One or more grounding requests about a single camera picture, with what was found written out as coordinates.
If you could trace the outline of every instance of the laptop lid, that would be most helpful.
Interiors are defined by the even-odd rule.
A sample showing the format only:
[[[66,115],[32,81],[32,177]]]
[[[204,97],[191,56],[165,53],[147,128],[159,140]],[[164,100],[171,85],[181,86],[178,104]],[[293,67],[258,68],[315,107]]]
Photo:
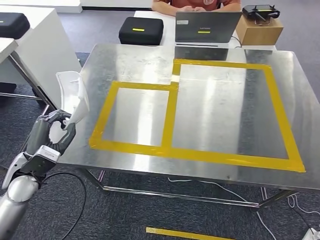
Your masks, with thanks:
[[[177,43],[229,43],[242,12],[177,12]]]

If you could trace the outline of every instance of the yellow tape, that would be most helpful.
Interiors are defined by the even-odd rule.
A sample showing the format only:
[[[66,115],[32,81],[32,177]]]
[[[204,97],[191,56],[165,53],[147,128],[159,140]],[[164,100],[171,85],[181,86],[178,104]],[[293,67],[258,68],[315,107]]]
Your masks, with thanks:
[[[184,238],[184,239],[195,239],[195,240],[231,240],[229,238],[202,235],[202,234],[183,232],[183,231],[166,230],[166,229],[153,228],[153,227],[146,227],[146,233]]]
[[[266,85],[269,91],[271,101],[278,122],[280,132],[282,135],[288,159],[200,151],[172,147],[172,138],[174,134],[176,108],[179,90],[179,81],[182,64],[255,69],[263,71],[266,76]],[[110,114],[112,105],[115,102],[118,88],[169,91],[161,146],[140,145],[134,143],[103,140],[103,132],[105,128],[105,125],[108,121],[109,115]],[[130,154],[141,154],[164,158],[202,161],[208,163],[229,164],[245,167],[287,170],[295,172],[306,171],[300,158],[299,150],[296,145],[294,137],[291,130],[291,125],[286,116],[285,107],[282,104],[279,92],[278,91],[277,84],[275,78],[273,77],[271,67],[263,64],[174,59],[172,69],[172,79],[170,85],[113,81],[111,84],[111,87],[109,91],[108,96],[106,99],[106,102],[102,107],[101,112],[94,130],[90,138],[89,145],[93,149],[116,151]]]
[[[169,91],[167,111],[165,113],[165,127],[163,128],[162,141],[161,145],[165,148],[171,148],[174,136],[174,120],[176,118],[177,101],[178,99],[178,88]]]
[[[144,32],[145,30],[141,28],[132,28],[132,31]]]

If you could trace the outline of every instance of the robotic hand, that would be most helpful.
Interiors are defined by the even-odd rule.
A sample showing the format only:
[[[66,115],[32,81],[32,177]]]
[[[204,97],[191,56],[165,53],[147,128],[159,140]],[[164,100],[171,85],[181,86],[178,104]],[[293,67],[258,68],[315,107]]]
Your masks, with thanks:
[[[37,118],[26,142],[26,149],[16,156],[8,170],[2,184],[7,189],[0,197],[0,240],[10,240],[25,214],[29,201],[40,189],[46,174],[54,168],[75,136],[75,124],[66,127],[66,133],[57,143],[49,138],[54,122],[70,118],[63,110],[53,111]]]

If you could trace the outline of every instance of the stainless steel table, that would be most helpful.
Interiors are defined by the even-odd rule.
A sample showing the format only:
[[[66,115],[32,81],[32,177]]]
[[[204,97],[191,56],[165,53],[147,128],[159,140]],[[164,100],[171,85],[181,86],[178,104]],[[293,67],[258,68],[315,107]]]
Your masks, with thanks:
[[[139,148],[130,149],[135,145],[162,146],[164,126],[167,124],[167,107],[169,108],[167,105],[168,98],[172,96],[169,97],[170,91],[155,88],[121,87],[110,93],[115,99],[109,102],[112,108],[109,106],[110,112],[108,114],[105,111],[108,108],[106,101],[110,88],[116,84],[113,82],[170,85],[175,81],[175,76],[173,77],[174,58],[232,62],[235,67],[183,64],[175,119],[172,123],[171,145],[173,148],[265,157],[260,159],[263,167],[259,164],[247,166],[245,160],[224,164],[219,159],[194,160],[189,155],[186,156],[188,159],[177,159],[163,157],[166,155],[162,156],[162,152],[148,155],[139,152]],[[273,93],[269,92],[266,75],[260,69],[237,67],[237,63],[272,69],[288,127],[291,126],[305,170],[302,167],[297,172],[290,169],[290,162],[282,162],[288,161],[290,155],[275,112],[275,108],[282,109],[282,103],[272,102],[274,99],[271,95]],[[97,179],[84,170],[101,189],[256,209],[296,191],[320,190],[319,103],[293,52],[98,44],[92,50],[81,74],[88,94],[90,114],[77,125],[75,138],[59,160],[60,164],[283,191],[260,203],[231,201],[103,186],[101,176]],[[110,143],[110,148],[114,146],[115,151],[89,145],[98,118],[106,123],[98,134],[103,141],[115,143]],[[116,148],[120,142],[128,143],[129,147]],[[268,162],[271,159],[280,159],[278,161],[287,164],[288,170],[274,169],[276,167]]]

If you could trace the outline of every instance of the white table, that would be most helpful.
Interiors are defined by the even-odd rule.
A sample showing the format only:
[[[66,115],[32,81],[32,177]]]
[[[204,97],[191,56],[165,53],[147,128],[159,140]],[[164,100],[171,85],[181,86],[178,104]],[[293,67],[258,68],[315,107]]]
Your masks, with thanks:
[[[149,19],[162,19],[164,24],[163,36],[161,45],[171,45],[175,46],[176,43],[176,19],[173,16],[168,16],[155,11],[136,11],[134,13],[136,18],[149,18]],[[234,31],[233,36],[238,38],[237,33]],[[224,49],[234,49],[240,46],[238,40],[232,37],[229,43],[203,43],[203,42],[185,42],[184,44],[195,45],[195,47],[201,47],[202,45],[211,45],[216,48]],[[276,50],[275,46],[242,46],[244,49],[257,49],[257,50]]]
[[[80,72],[82,67],[56,10],[2,5],[0,12],[23,13],[30,23],[30,29],[20,39],[0,38],[0,82],[27,83],[14,66],[13,58],[34,86],[60,108],[61,94],[56,73]]]

